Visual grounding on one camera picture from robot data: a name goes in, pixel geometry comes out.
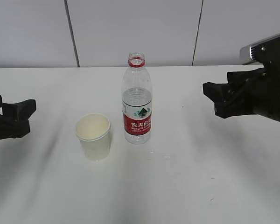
cup rim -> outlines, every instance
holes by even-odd
[[[108,127],[108,129],[107,129],[107,131],[106,131],[105,133],[103,133],[102,135],[100,135],[100,136],[98,136],[98,137],[96,137],[96,138],[94,138],[94,139],[85,139],[85,138],[82,138],[82,137],[80,137],[80,136],[78,135],[78,133],[77,133],[77,124],[78,124],[79,121],[82,120],[84,117],[89,116],[89,115],[92,115],[92,114],[102,115],[102,116],[104,116],[105,118],[107,118],[107,120],[108,120],[108,122],[109,122],[109,127]],[[102,113],[88,113],[88,114],[82,116],[82,117],[79,119],[79,121],[78,121],[78,122],[76,123],[76,125],[75,125],[75,134],[76,134],[76,136],[77,136],[80,140],[82,140],[82,141],[97,141],[97,140],[103,138],[104,136],[106,136],[106,135],[109,133],[110,128],[111,128],[111,122],[110,122],[109,118],[108,118],[106,115],[102,114]]]

bottle label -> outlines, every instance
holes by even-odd
[[[122,102],[125,130],[131,135],[143,135],[151,127],[152,101],[143,106],[130,106]]]

red label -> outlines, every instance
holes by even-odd
[[[132,135],[143,135],[149,132],[151,127],[151,114],[143,120],[134,120],[123,115],[125,130]]]

bottle neck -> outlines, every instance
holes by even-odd
[[[132,70],[132,71],[141,71],[141,70],[145,69],[145,66],[142,66],[142,67],[139,67],[139,68],[129,66],[129,69]]]
[[[129,54],[128,64],[130,68],[139,69],[145,65],[145,58],[142,53],[131,53]]]

water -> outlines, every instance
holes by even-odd
[[[152,94],[147,89],[136,87],[126,90],[122,94],[122,100],[131,106],[142,106],[148,104],[152,100]],[[132,144],[143,144],[150,138],[150,130],[143,135],[131,135],[125,131],[125,138]]]

